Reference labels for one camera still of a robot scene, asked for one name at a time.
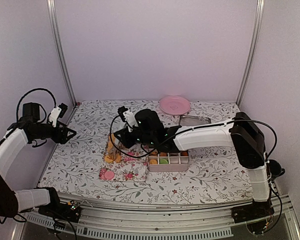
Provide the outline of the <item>metal tongs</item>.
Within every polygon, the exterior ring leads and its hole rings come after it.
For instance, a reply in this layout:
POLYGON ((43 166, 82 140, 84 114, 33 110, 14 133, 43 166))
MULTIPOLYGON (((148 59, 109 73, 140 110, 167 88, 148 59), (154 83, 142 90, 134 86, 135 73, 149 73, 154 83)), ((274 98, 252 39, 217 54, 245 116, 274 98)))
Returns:
POLYGON ((114 147, 115 140, 114 134, 111 133, 108 137, 106 155, 104 157, 106 163, 120 163, 122 160, 120 152, 114 147))

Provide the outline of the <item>floral cookie tray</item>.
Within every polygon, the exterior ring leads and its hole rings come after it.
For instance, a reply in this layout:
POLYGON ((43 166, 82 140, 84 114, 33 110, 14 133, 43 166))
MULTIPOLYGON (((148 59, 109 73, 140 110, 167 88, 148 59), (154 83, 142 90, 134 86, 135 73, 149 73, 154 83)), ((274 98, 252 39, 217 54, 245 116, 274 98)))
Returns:
POLYGON ((108 182, 145 182, 148 176, 147 158, 142 157, 145 152, 138 145, 131 148, 125 148, 117 139, 115 139, 114 147, 120 152, 120 163, 107 163, 105 156, 107 154, 106 143, 103 154, 102 165, 99 170, 99 179, 108 182), (106 171, 113 171, 115 177, 112 180, 105 180, 104 173, 106 171))

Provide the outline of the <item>compartment tin box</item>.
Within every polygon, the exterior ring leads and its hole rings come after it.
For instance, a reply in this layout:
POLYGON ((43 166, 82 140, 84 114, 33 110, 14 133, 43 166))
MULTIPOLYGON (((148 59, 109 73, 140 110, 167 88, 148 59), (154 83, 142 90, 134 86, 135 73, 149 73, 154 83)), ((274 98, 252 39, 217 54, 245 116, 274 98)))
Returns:
POLYGON ((178 153, 155 150, 147 156, 148 170, 153 173, 185 172, 189 169, 189 162, 190 158, 187 150, 178 153))

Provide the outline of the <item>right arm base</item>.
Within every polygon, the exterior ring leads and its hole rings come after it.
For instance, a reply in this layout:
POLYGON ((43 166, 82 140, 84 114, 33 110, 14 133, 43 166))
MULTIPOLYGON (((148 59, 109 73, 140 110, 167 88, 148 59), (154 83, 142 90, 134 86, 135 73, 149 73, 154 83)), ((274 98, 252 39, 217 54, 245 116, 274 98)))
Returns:
POLYGON ((242 223, 247 221, 264 218, 275 213, 271 203, 255 202, 250 204, 233 207, 231 209, 231 217, 235 223, 242 223))

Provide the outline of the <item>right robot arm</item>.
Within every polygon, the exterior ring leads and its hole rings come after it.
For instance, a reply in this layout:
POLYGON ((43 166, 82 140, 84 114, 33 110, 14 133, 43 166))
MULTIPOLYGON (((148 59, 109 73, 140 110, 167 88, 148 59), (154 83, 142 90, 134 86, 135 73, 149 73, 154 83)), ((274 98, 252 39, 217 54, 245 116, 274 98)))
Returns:
POLYGON ((266 151, 264 133, 257 125, 272 130, 270 125, 238 112, 235 117, 217 123, 164 127, 154 110, 132 113, 122 106, 117 112, 124 127, 114 132, 114 136, 126 148, 142 144, 147 145, 151 152, 179 153, 197 148, 233 147, 252 186, 255 202, 249 206, 248 213, 252 218, 259 218, 268 210, 270 153, 266 151))

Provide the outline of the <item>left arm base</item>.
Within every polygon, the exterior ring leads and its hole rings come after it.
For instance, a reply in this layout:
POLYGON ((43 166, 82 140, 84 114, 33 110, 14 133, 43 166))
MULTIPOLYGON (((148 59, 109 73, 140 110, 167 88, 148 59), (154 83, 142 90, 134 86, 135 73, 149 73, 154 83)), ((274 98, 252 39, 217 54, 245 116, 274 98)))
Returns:
POLYGON ((38 208, 38 213, 51 218, 58 218, 72 223, 78 223, 82 208, 71 200, 67 203, 62 203, 59 195, 53 187, 43 187, 49 193, 50 203, 42 205, 38 208))

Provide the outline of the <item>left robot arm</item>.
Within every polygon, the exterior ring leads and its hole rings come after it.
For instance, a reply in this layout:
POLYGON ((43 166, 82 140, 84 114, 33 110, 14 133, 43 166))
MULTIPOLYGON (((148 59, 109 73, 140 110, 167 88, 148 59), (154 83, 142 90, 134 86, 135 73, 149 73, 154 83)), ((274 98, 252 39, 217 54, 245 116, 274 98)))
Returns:
POLYGON ((50 217, 63 217, 73 208, 68 203, 61 203, 53 187, 13 191, 6 182, 9 169, 19 152, 28 144, 40 147, 52 140, 64 145, 77 133, 59 121, 68 107, 53 101, 50 113, 37 102, 17 103, 16 121, 7 129, 0 140, 0 218, 14 218, 20 213, 39 209, 39 213, 50 217))

